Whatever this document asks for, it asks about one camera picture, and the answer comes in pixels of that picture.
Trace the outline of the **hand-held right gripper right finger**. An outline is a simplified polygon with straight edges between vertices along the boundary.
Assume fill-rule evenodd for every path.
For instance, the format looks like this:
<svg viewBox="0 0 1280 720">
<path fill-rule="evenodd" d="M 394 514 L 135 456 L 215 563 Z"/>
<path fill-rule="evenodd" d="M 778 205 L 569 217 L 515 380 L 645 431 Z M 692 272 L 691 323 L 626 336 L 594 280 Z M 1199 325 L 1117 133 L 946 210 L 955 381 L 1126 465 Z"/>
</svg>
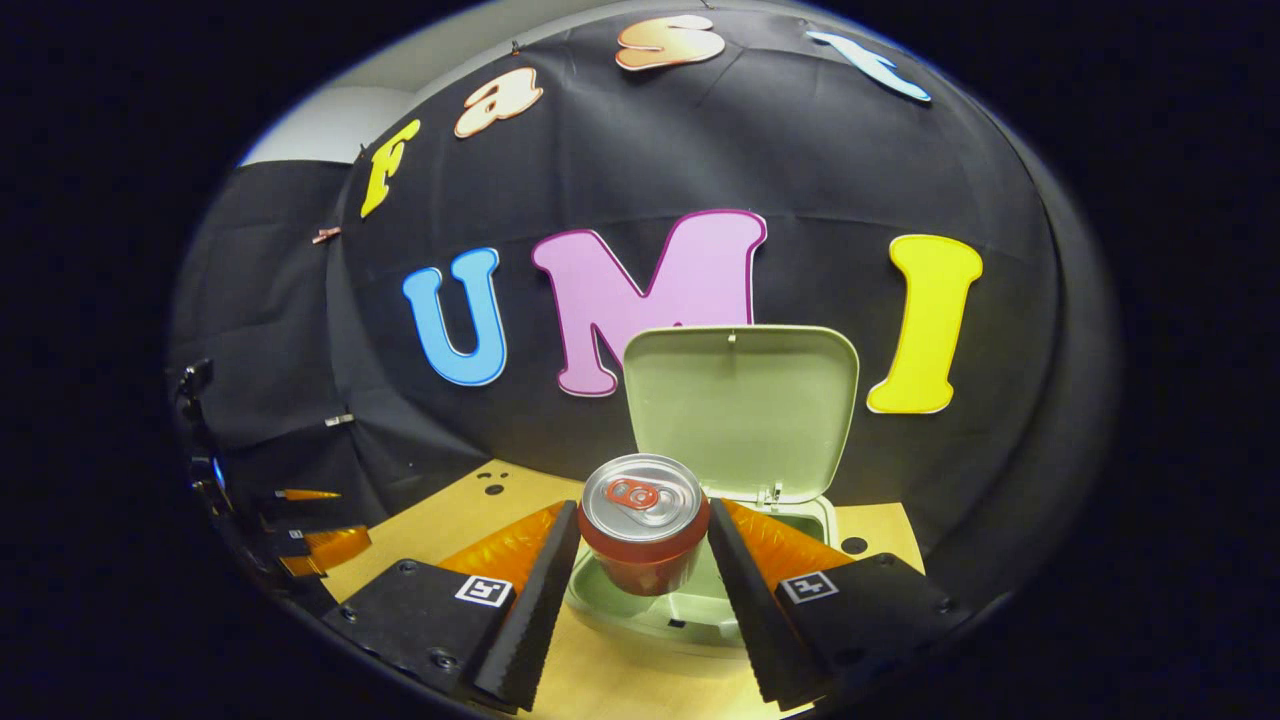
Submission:
<svg viewBox="0 0 1280 720">
<path fill-rule="evenodd" d="M 860 700 L 940 652 L 961 605 L 892 553 L 780 570 L 748 537 L 785 525 L 710 501 L 708 538 L 762 698 L 782 710 Z"/>
</svg>

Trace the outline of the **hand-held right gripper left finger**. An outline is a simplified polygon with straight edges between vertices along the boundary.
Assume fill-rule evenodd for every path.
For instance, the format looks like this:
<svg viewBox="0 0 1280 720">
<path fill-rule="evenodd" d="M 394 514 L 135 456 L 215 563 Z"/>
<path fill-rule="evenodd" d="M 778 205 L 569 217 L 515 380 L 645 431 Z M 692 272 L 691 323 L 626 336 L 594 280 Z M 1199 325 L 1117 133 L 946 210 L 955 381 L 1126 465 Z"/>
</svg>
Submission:
<svg viewBox="0 0 1280 720">
<path fill-rule="evenodd" d="M 323 623 L 439 694 L 529 711 L 579 541 L 576 503 L 553 503 L 443 562 L 394 561 Z"/>
</svg>

